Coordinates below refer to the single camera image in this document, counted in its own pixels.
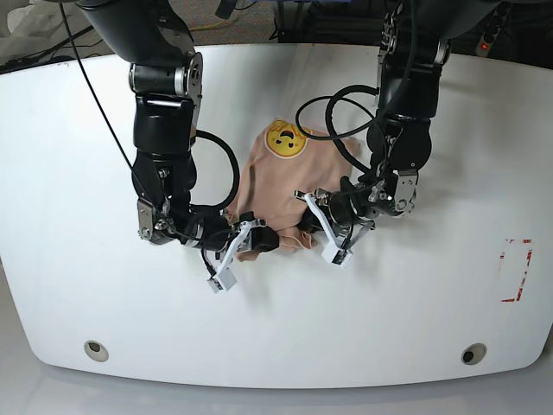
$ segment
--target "white table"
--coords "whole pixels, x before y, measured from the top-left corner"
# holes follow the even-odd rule
[[[224,137],[241,163],[275,116],[376,79],[375,48],[201,51],[200,128]],[[128,65],[105,57],[86,68],[132,155]],[[80,76],[64,63],[0,78],[0,195],[9,196],[0,253],[42,361],[175,383],[319,388],[489,374],[540,355],[553,321],[550,72],[453,56],[415,213],[380,220],[344,272],[317,252],[271,253],[235,265],[238,286],[216,296],[195,250],[138,239],[130,174]],[[346,105],[335,118],[340,130],[364,121]],[[306,112],[306,125],[321,122],[322,106]],[[194,148],[195,202],[226,194],[220,153]],[[521,301],[502,303],[517,295],[527,248]],[[106,363],[86,356],[89,340],[108,348]],[[486,358],[463,365],[476,342]]]
[[[0,266],[3,415],[549,415],[552,380],[553,354],[476,379],[325,391],[171,385],[52,367],[33,356]]]

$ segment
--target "pink t-shirt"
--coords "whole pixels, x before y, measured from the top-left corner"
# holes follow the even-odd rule
[[[359,144],[353,138],[342,142],[352,155],[359,153]],[[297,228],[307,205],[293,198],[293,191],[339,190],[340,178],[349,176],[351,167],[332,142],[309,139],[296,125],[275,119],[257,136],[242,169],[238,194],[227,213],[236,218],[252,211],[278,233],[281,249],[309,249],[314,243],[311,235]],[[257,255],[258,252],[245,252],[238,259],[253,260]]]

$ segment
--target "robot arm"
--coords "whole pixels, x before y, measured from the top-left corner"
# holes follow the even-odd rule
[[[379,53],[378,110],[367,132],[370,171],[355,186],[343,179],[340,191],[329,194],[320,189],[322,197],[316,198],[337,234],[345,235],[358,224],[374,227],[372,220],[381,214],[398,217],[411,212],[418,172],[432,149],[430,120],[437,110],[450,39],[470,30],[499,3],[410,0],[386,17]],[[364,91],[344,88],[330,100],[327,114],[340,98],[353,92]],[[342,248],[336,254],[338,260],[347,255],[348,246]]]
[[[80,0],[77,5],[108,46],[130,63],[137,103],[132,182],[140,237],[156,245],[177,239],[201,249],[211,286],[230,289],[235,282],[228,270],[233,254],[267,252],[278,247],[278,237],[251,214],[233,224],[221,212],[238,192],[238,162],[225,142],[196,128],[203,60],[186,24],[167,0]],[[190,200],[196,183],[191,155],[196,138],[215,142],[231,161],[232,191],[218,205],[197,206]],[[205,250],[226,251],[225,266],[215,269]]]

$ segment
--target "cable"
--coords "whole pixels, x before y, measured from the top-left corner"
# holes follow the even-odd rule
[[[248,10],[250,7],[255,6],[256,4],[257,4],[257,2],[252,2],[251,4],[248,4],[248,5],[245,6],[245,7],[242,7],[242,8],[237,8],[237,7],[235,7],[234,9],[235,9],[236,11]]]
[[[231,231],[229,229],[223,229],[221,231],[218,231],[216,233],[214,233],[213,235],[211,235],[209,238],[206,239],[206,243],[209,242],[210,240],[213,240],[213,238],[217,235],[221,235],[223,233],[228,233],[229,236],[231,234]],[[209,274],[213,277],[215,276],[215,274],[217,273],[215,271],[215,268],[213,268],[212,264],[211,264],[211,261],[209,261],[209,259],[207,258],[207,252],[206,252],[206,245],[204,244],[201,249],[200,249],[200,252],[201,252],[201,258],[203,259],[204,261],[204,265],[206,266],[207,268],[207,271],[209,272]]]
[[[93,46],[96,46],[96,45],[99,45],[101,42],[103,42],[104,39],[100,39],[99,41],[93,43],[92,45],[76,45],[77,48],[91,48]],[[62,46],[60,49],[68,49],[68,48],[73,48],[72,46]]]
[[[214,24],[208,24],[207,26],[198,26],[196,28],[191,28],[190,31],[191,32],[197,32],[197,31],[200,31],[200,30],[216,29],[216,28],[218,28],[219,26],[222,26],[225,23],[226,23],[225,20],[221,20],[220,22],[216,22]]]
[[[278,37],[278,26],[277,26],[277,20],[276,19],[273,19],[273,21],[275,22],[275,30],[273,31],[273,33],[269,36],[269,40],[272,41],[274,39],[276,39]]]
[[[349,211],[349,209],[347,210],[347,212],[349,213],[349,219],[352,223],[349,226],[349,230],[347,231],[346,238],[342,242],[342,249],[347,249],[349,247],[349,243],[351,242],[352,236],[353,236],[353,229],[355,228],[355,225],[353,224],[353,215]]]
[[[69,41],[71,42],[71,46],[73,48],[73,51],[75,53],[75,58],[77,58],[77,62],[79,63],[80,71],[83,73],[83,76],[85,77],[86,84],[88,85],[88,88],[90,89],[90,92],[92,96],[94,97],[94,100],[96,101],[96,105],[98,106],[98,109],[102,113],[102,117],[104,117],[104,121],[107,124],[107,128],[110,130],[111,135],[113,136],[113,139],[115,140],[115,143],[118,145],[119,151],[121,151],[121,155],[124,158],[124,161],[127,163],[127,166],[129,166],[130,171],[132,172],[132,175],[137,179],[137,182],[140,184],[140,187],[144,190],[144,187],[142,183],[140,183],[140,180],[134,173],[132,169],[132,164],[130,164],[129,158],[125,154],[123,150],[123,146],[119,142],[118,136],[115,134],[115,131],[111,127],[110,120],[107,118],[104,112],[104,108],[102,108],[102,105],[100,104],[100,101],[98,100],[98,97],[96,96],[96,93],[94,92],[94,88],[92,88],[92,84],[90,83],[90,80],[88,79],[88,76],[86,75],[85,67],[83,67],[83,62],[80,61],[79,52],[77,51],[77,47],[75,46],[75,42],[73,41],[73,36],[71,35],[71,30],[69,29],[69,23],[67,22],[67,16],[66,12],[63,9],[63,4],[60,3],[60,12],[61,12],[61,18],[63,19],[63,24],[66,27],[67,35],[69,36]]]
[[[298,126],[298,129],[304,134],[306,137],[312,138],[314,140],[338,140],[341,138],[347,138],[350,137],[353,134],[357,134],[360,131],[363,131],[369,127],[371,127],[374,124],[378,124],[382,121],[384,116],[391,110],[391,108],[397,103],[397,101],[403,96],[405,89],[407,88],[407,81],[409,80],[411,70],[413,68],[413,64],[415,63],[415,57],[416,57],[416,44],[418,41],[418,27],[416,25],[416,5],[415,0],[410,0],[410,12],[411,12],[411,43],[410,43],[410,50],[409,50],[409,57],[407,59],[407,63],[405,65],[404,69],[404,75],[399,82],[399,86],[397,87],[397,90],[395,91],[393,97],[390,101],[385,105],[385,107],[377,112],[377,116],[373,119],[371,119],[369,122],[361,125],[360,127],[357,127],[353,130],[341,133],[341,134],[329,134],[328,136],[315,136],[307,131],[305,131],[302,128],[302,125],[300,123],[300,113],[307,105],[302,105],[300,109],[296,112],[296,125]],[[357,85],[357,86],[347,86],[340,91],[338,91],[329,101],[327,104],[327,111],[326,111],[326,118],[328,118],[328,114],[330,117],[330,122],[332,123],[332,111],[334,109],[334,106],[340,101],[342,98],[344,98],[346,95],[350,93],[368,93],[370,95],[376,95],[378,93],[378,90],[376,88],[370,87],[370,86],[364,86],[364,85]]]
[[[212,134],[211,132],[197,130],[196,137],[204,138],[208,141],[211,141],[212,143],[216,143],[228,155],[228,159],[231,162],[231,167],[232,167],[232,187],[228,196],[221,203],[218,203],[217,205],[214,205],[214,206],[190,205],[190,206],[198,210],[201,210],[201,209],[223,210],[224,208],[226,208],[228,205],[231,204],[231,202],[236,197],[236,194],[238,193],[238,185],[240,184],[240,167],[238,166],[238,160],[236,159],[236,156],[234,156],[234,153],[232,152],[231,147],[223,140],[221,140],[219,137]]]
[[[324,99],[332,99],[332,95],[325,95],[325,96],[322,96],[322,97],[317,97],[317,98],[313,98],[311,100],[309,100],[308,102],[306,102],[305,104],[303,104],[300,109],[297,111],[296,113],[296,124],[298,123],[298,117],[299,117],[299,114],[305,109],[305,107],[315,103],[315,102],[318,102],[318,101],[323,101]],[[362,110],[365,114],[367,114],[369,117],[371,118],[374,118],[374,115],[372,115],[372,112],[370,112],[369,110],[367,110],[364,106],[362,106],[359,102],[356,102],[352,99],[348,99],[348,98],[341,98],[340,101],[345,101],[349,104],[352,104],[352,105],[355,105],[357,106],[360,110]],[[330,134],[335,134],[336,133],[336,130],[334,130],[334,126],[331,125],[330,128],[332,129],[332,131],[330,131]],[[346,146],[340,141],[340,140],[333,140],[334,142],[334,145],[336,146],[336,149],[338,149],[338,152],[353,166],[355,167],[356,169],[359,169],[361,170],[363,173],[368,173],[370,171],[370,169],[368,167],[366,167],[362,162],[360,162],[359,160],[357,160],[354,156],[352,156],[346,149]]]

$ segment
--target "yellow smiley face patch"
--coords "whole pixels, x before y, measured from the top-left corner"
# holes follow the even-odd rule
[[[294,158],[305,150],[308,139],[297,128],[281,119],[276,119],[265,133],[265,147],[280,158]]]

